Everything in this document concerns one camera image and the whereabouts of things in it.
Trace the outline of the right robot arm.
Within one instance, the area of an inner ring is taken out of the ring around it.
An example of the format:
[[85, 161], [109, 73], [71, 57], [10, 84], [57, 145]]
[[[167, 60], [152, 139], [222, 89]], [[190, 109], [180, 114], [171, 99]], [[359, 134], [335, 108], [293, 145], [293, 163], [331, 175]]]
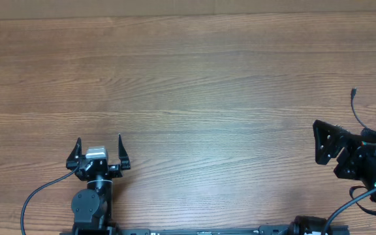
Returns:
[[[316, 120], [313, 123], [315, 137], [315, 162], [327, 165], [336, 158], [334, 174], [340, 179], [356, 180], [363, 183], [366, 192], [352, 196], [351, 200], [339, 207], [327, 219], [298, 216], [289, 225], [287, 234], [339, 234], [345, 232], [331, 226], [333, 220], [361, 200], [370, 197], [376, 203], [376, 132], [364, 129], [361, 134], [352, 134], [345, 129]], [[370, 215], [376, 211], [361, 208]]]

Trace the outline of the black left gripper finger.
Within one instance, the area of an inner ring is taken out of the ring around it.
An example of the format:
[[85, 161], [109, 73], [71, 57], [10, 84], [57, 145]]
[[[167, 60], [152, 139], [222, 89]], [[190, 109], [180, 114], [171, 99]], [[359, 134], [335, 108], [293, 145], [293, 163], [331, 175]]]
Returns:
[[118, 157], [120, 160], [120, 169], [121, 170], [130, 170], [131, 169], [131, 162], [129, 156], [125, 150], [123, 145], [123, 141], [121, 135], [118, 134]]
[[80, 165], [80, 160], [82, 158], [82, 140], [78, 138], [73, 150], [66, 160], [66, 168], [68, 170], [74, 170]]

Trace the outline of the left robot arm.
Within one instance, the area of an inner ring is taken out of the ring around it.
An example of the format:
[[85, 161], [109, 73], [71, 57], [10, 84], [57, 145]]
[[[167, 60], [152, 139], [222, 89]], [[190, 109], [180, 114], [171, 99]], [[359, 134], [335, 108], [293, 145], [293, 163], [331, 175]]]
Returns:
[[131, 162], [120, 136], [117, 150], [119, 163], [109, 164], [104, 146], [91, 147], [83, 154], [82, 141], [77, 139], [66, 160], [66, 168], [86, 182], [86, 188], [72, 198], [72, 234], [121, 234], [112, 220], [113, 179], [121, 178], [123, 171], [131, 168]]

